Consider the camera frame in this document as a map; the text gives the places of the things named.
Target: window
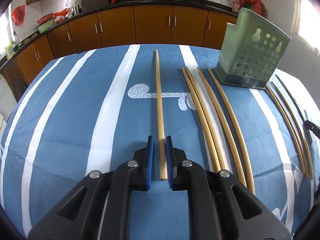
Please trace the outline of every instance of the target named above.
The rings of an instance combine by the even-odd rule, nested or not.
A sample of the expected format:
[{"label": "window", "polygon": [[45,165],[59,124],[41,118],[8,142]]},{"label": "window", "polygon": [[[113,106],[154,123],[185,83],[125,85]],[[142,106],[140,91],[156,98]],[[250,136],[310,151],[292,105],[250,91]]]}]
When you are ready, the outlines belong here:
[{"label": "window", "polygon": [[320,15],[309,0],[301,0],[300,25],[296,32],[313,48],[320,49]]},{"label": "window", "polygon": [[9,5],[5,13],[0,17],[0,52],[4,51],[4,48],[9,45],[9,42],[14,42],[11,5]]}]

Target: blue tablecloth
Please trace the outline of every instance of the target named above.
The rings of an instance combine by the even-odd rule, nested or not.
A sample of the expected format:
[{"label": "blue tablecloth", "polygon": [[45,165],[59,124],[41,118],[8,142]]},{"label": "blue tablecloth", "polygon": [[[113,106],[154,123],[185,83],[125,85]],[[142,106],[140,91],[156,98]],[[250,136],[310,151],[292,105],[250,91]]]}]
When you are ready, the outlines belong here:
[{"label": "blue tablecloth", "polygon": [[[28,87],[1,141],[1,204],[23,235],[91,170],[115,170],[130,160],[135,150],[146,146],[148,135],[157,139],[155,49],[160,58],[165,134],[172,136],[174,147],[183,149],[187,158],[212,170],[199,118],[180,70],[188,66],[209,106],[228,168],[236,172],[217,113],[196,71],[197,66],[203,69],[234,133],[205,70],[216,66],[219,51],[131,45],[59,58]],[[280,70],[276,73],[308,118],[319,124],[319,109],[302,83]],[[278,80],[271,79],[284,92]],[[256,196],[294,233],[313,205],[320,175],[319,140],[311,135],[315,179],[310,181],[302,176],[289,131],[267,93],[228,86],[223,89],[248,148]],[[132,195],[131,239],[188,239],[187,193],[172,192],[167,181],[160,181],[157,142],[155,149],[151,189]]]}]

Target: metal screw head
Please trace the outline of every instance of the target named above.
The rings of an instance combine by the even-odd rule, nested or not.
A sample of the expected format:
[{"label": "metal screw head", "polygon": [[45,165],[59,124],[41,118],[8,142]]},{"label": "metal screw head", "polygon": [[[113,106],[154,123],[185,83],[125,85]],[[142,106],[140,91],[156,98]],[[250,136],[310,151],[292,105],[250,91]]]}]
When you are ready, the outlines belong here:
[{"label": "metal screw head", "polygon": [[184,160],[184,161],[182,161],[182,165],[185,166],[185,167],[191,167],[192,166],[192,161]]},{"label": "metal screw head", "polygon": [[129,167],[136,167],[136,166],[138,166],[138,162],[135,160],[131,160],[131,161],[128,161],[127,165]]},{"label": "metal screw head", "polygon": [[220,171],[219,174],[220,174],[221,177],[224,177],[224,178],[230,177],[230,172],[226,171],[226,170]]},{"label": "metal screw head", "polygon": [[89,176],[93,179],[96,179],[98,177],[100,177],[101,172],[100,171],[91,171]]}]

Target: green plastic utensil holder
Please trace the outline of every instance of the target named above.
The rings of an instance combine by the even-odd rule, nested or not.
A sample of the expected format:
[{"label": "green plastic utensil holder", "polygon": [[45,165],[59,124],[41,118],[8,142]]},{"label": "green plastic utensil holder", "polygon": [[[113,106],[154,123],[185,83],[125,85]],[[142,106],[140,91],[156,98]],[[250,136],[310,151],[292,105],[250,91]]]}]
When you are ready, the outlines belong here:
[{"label": "green plastic utensil holder", "polygon": [[214,71],[224,85],[264,89],[290,40],[273,23],[241,8],[236,25],[227,23]]}]

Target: chopstick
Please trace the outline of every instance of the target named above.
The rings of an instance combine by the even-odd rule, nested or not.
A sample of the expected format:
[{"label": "chopstick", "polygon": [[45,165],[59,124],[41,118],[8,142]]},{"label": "chopstick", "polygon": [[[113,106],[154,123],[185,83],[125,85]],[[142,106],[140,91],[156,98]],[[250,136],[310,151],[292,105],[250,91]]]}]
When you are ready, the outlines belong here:
[{"label": "chopstick", "polygon": [[203,110],[201,108],[199,99],[198,99],[198,97],[196,95],[196,92],[195,92],[195,90],[194,90],[194,88],[193,88],[193,86],[191,84],[191,81],[190,81],[186,71],[184,70],[183,67],[181,68],[181,70],[182,70],[183,76],[184,76],[184,78],[185,78],[185,80],[187,82],[187,86],[189,88],[193,103],[195,104],[195,107],[196,107],[196,110],[197,110],[197,113],[198,113],[198,116],[199,116],[199,119],[200,119],[201,127],[202,127],[202,130],[203,130],[203,133],[204,133],[204,138],[205,138],[205,141],[207,142],[207,147],[208,147],[208,150],[209,150],[209,155],[210,155],[210,158],[211,158],[213,171],[215,173],[217,173],[217,172],[219,172],[221,170],[221,167],[220,167],[220,162],[219,162],[219,158],[218,158],[218,155],[217,155],[217,151],[216,151],[216,148],[215,148],[214,143],[213,143],[213,139],[212,139],[211,134],[210,134],[210,130],[209,130],[209,126],[208,126],[207,120],[205,119],[204,112],[203,112]]},{"label": "chopstick", "polygon": [[245,177],[244,177],[244,172],[243,172],[243,168],[242,168],[242,164],[241,164],[241,161],[240,161],[240,157],[239,157],[239,153],[238,153],[238,149],[237,149],[237,146],[236,146],[236,143],[235,143],[235,140],[232,136],[232,133],[231,133],[231,130],[230,130],[230,127],[228,125],[228,122],[226,120],[226,117],[225,115],[223,114],[223,111],[222,111],[222,108],[215,96],[215,94],[213,93],[210,85],[209,85],[209,82],[206,80],[206,78],[204,77],[202,71],[200,70],[199,67],[197,67],[197,70],[198,70],[198,73],[201,77],[201,80],[202,82],[204,83],[204,86],[210,96],[210,99],[217,111],[217,114],[218,114],[218,117],[220,119],[220,122],[222,124],[222,127],[224,129],[224,132],[226,134],[226,137],[227,137],[227,140],[228,140],[228,143],[229,143],[229,146],[230,146],[230,150],[231,150],[231,153],[232,153],[232,157],[233,157],[233,160],[234,160],[234,163],[235,163],[235,167],[236,167],[236,171],[237,171],[237,175],[238,175],[238,179],[239,181],[245,186],[247,187],[247,183],[245,181]]},{"label": "chopstick", "polygon": [[298,153],[302,173],[305,174],[306,178],[309,178],[309,172],[308,172],[307,167],[305,166],[306,160],[302,154],[302,146],[301,146],[300,141],[298,140],[298,135],[296,134],[296,131],[294,130],[293,125],[291,124],[289,116],[288,116],[287,112],[285,111],[284,107],[281,105],[278,98],[276,97],[276,95],[274,94],[274,92],[268,86],[268,84],[266,84],[265,89],[266,89],[267,93],[269,94],[270,98],[276,104],[280,114],[282,115],[282,118],[284,119],[284,122],[287,125],[287,128],[288,128],[290,135],[292,137],[292,141],[293,141],[295,148],[297,150],[297,153]]},{"label": "chopstick", "polygon": [[211,133],[211,137],[213,139],[213,143],[214,143],[214,146],[216,148],[216,151],[217,151],[217,154],[218,154],[218,158],[219,158],[219,162],[220,162],[220,167],[222,170],[227,170],[227,166],[226,166],[226,162],[224,160],[224,156],[222,154],[222,149],[221,149],[221,145],[220,145],[220,142],[219,142],[219,139],[218,139],[218,135],[217,135],[217,132],[215,130],[215,127],[212,123],[212,119],[210,117],[210,114],[209,114],[209,111],[208,111],[208,108],[207,106],[205,105],[204,103],[204,99],[200,93],[200,90],[198,88],[198,85],[196,84],[196,81],[195,79],[193,78],[190,70],[188,69],[188,67],[186,67],[186,70],[187,70],[187,74],[189,76],[189,79],[191,81],[191,84],[196,92],[196,95],[199,99],[199,102],[200,102],[200,106],[204,112],[204,117],[208,123],[208,126],[209,126],[209,130],[210,130],[210,133]]},{"label": "chopstick", "polygon": [[212,77],[221,97],[222,100],[227,108],[227,111],[230,115],[231,118],[231,122],[233,124],[233,127],[235,128],[235,132],[239,141],[239,145],[240,145],[240,149],[241,149],[241,154],[242,154],[242,158],[243,158],[243,162],[244,162],[244,168],[245,168],[245,173],[246,173],[246,177],[247,177],[247,186],[248,189],[251,191],[252,194],[255,195],[255,189],[254,189],[254,181],[253,181],[253,174],[252,174],[252,168],[251,168],[251,163],[250,163],[250,158],[249,158],[249,154],[248,154],[248,150],[247,147],[245,145],[244,142],[244,138],[238,123],[238,120],[236,118],[235,113],[233,112],[233,109],[231,107],[231,104],[225,94],[225,92],[223,91],[219,81],[217,80],[217,78],[215,77],[215,75],[212,73],[212,71],[210,70],[210,68],[207,68],[210,76]]},{"label": "chopstick", "polygon": [[295,126],[297,127],[299,136],[301,138],[302,144],[303,144],[303,148],[305,151],[305,154],[307,156],[307,165],[308,165],[308,170],[309,170],[309,174],[310,174],[310,178],[313,179],[313,165],[312,165],[312,159],[311,159],[311,153],[310,153],[310,149],[308,147],[308,143],[307,143],[307,138],[297,120],[297,117],[295,116],[291,106],[289,105],[289,102],[287,101],[287,99],[284,97],[284,95],[282,94],[282,92],[280,91],[280,89],[273,83],[271,82],[271,84],[273,85],[273,87],[275,88],[277,94],[279,95],[279,97],[281,98],[281,100],[284,102],[284,105],[286,106],[286,108],[288,109]]},{"label": "chopstick", "polygon": [[162,92],[160,79],[160,64],[159,54],[156,49],[156,92],[157,92],[157,121],[158,121],[158,141],[159,141],[159,167],[160,179],[167,179],[167,159],[165,157],[165,137],[164,137],[164,122],[162,108]]},{"label": "chopstick", "polygon": [[[284,90],[287,92],[288,96],[290,97],[291,101],[293,102],[294,106],[297,108],[297,111],[298,111],[298,114],[300,116],[300,118],[302,119],[302,121],[304,122],[305,119],[304,119],[304,116],[300,110],[300,107],[298,106],[298,103],[297,101],[294,99],[294,97],[291,95],[291,93],[289,92],[288,88],[286,87],[286,85],[282,82],[282,80],[279,78],[279,76],[276,74],[276,78],[279,80],[279,82],[281,83],[281,85],[283,86]],[[308,134],[308,138],[309,138],[309,141],[310,143],[312,143],[312,137],[311,137],[311,134],[310,134],[310,131],[308,129],[307,130],[307,134]]]}]

